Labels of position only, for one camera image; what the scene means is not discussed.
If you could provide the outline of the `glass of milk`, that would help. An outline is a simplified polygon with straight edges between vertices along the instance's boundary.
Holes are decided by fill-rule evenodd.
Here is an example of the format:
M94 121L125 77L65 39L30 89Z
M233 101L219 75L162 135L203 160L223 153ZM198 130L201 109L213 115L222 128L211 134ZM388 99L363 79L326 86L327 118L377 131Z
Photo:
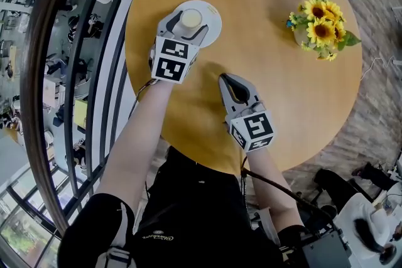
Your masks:
M191 37L202 24L202 14L197 9L186 9L180 16L182 36Z

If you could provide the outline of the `person's left hand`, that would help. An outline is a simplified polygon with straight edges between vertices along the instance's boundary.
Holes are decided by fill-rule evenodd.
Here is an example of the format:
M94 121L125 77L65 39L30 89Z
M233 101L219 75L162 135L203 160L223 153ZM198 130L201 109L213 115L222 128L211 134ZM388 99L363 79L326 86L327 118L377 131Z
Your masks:
M153 69L153 63L154 63L154 59L155 59L155 48L156 48L156 43L153 43L153 45L151 46L151 48L149 49L148 52L148 65L150 70Z

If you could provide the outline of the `person's right forearm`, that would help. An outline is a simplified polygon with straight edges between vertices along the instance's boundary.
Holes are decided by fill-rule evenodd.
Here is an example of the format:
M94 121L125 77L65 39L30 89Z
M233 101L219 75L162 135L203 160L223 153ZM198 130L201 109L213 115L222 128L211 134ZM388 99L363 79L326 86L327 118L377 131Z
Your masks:
M266 148L248 152L246 156L251 172L286 189L290 188ZM292 197L258 178L253 178L253 186L259 207L269 210L277 232L290 226L303 225L296 201Z

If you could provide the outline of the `white saucer plate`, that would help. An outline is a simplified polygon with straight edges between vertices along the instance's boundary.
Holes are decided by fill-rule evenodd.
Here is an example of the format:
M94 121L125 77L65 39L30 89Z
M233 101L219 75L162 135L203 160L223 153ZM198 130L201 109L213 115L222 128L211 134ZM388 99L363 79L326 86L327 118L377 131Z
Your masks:
M178 5L173 12L176 14L180 11L188 9L196 9L202 15L202 24L207 25L209 30L200 44L201 48L210 46L217 40L222 30L222 19L218 10L210 3L203 0L189 0Z

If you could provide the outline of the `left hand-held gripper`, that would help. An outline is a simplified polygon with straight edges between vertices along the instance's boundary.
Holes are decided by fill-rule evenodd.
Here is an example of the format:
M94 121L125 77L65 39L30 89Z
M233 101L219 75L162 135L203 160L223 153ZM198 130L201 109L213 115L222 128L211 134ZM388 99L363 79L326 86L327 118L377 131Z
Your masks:
M192 36L175 38L174 29L180 22L183 11L174 11L158 23L155 39L155 59L151 77L173 83L183 83L192 63L196 60L200 45L209 31L208 26L201 26Z

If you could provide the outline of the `person's black shirt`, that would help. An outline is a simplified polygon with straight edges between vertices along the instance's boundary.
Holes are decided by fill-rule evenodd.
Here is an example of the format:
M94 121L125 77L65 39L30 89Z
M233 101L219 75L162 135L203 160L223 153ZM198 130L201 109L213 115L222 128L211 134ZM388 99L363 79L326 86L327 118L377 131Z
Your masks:
M95 268L126 219L123 268L285 268L279 247L252 229L237 178L170 148L149 189L139 227L116 196L93 195L67 229L58 268Z

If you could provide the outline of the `wooden handrail black metal railing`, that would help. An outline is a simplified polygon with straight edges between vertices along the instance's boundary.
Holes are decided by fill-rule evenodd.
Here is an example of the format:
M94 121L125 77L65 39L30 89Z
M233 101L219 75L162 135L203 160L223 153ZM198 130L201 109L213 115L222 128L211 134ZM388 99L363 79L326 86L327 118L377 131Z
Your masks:
M93 194L95 182L102 178L109 151L117 139L117 123L123 95L122 85L128 77L127 61L122 57L122 48L126 40L126 22L122 22L113 49L112 61L108 66L106 87L104 90L99 89L101 69L106 65L106 46L111 39L116 16L122 10L122 0L113 0L99 38L93 77L89 82L86 141L89 149L94 147L99 149L99 155L95 156L91 150L86 152L87 177L82 186L79 186L73 165L73 81L77 76L84 42L84 24L95 5L95 0L86 0L67 65L64 105L65 149L68 181L72 186L73 196L66 206L62 206L51 179L53 171L49 166L45 146L42 103L48 45L60 1L36 0L33 5L23 48L20 83L22 125L28 160L45 208L50 214L49 217L43 217L42 222L43 226L57 237L64 235L68 227L68 219L74 211L81 209L83 198Z

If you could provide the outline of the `dark equipment box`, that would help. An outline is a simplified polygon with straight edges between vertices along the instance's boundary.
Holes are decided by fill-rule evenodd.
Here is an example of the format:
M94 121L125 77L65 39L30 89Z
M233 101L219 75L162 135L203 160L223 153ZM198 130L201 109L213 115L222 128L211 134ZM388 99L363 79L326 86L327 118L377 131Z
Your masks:
M300 253L303 268L351 268L350 249L342 240L339 229L309 237L303 242Z

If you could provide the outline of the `potted sunflowers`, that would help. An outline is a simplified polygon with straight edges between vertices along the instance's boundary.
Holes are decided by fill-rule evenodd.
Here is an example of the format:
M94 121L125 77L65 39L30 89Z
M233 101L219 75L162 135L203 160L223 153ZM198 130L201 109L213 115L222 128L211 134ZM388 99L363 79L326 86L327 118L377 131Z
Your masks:
M331 0L306 0L291 12L286 27L291 29L296 43L304 51L314 51L317 60L332 62L340 51L361 43L351 31L340 6Z

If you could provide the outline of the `person's left forearm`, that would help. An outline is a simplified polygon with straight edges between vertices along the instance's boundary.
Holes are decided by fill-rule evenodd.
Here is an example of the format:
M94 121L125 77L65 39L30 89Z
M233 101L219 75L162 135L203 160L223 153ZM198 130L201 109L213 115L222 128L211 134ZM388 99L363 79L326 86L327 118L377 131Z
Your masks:
M114 143L96 190L97 194L118 197L133 213L142 198L173 86L171 82L159 81L148 88Z

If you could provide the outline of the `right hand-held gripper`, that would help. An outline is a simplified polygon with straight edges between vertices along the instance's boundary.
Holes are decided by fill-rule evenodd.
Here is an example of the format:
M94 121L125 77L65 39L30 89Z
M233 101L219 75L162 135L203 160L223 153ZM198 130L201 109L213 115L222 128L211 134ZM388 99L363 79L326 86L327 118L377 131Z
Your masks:
M222 73L219 76L222 103L228 112L225 121L229 134L245 153L268 147L274 139L271 113L262 101L258 101L256 87L238 75ZM241 108L242 103L254 102Z

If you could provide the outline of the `yellow box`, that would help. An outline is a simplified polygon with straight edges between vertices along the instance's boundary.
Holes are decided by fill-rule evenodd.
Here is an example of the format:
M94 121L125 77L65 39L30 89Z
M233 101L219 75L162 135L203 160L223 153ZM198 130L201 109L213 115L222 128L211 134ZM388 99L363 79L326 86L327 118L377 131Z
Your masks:
M73 122L79 127L86 128L87 101L76 100L73 109Z

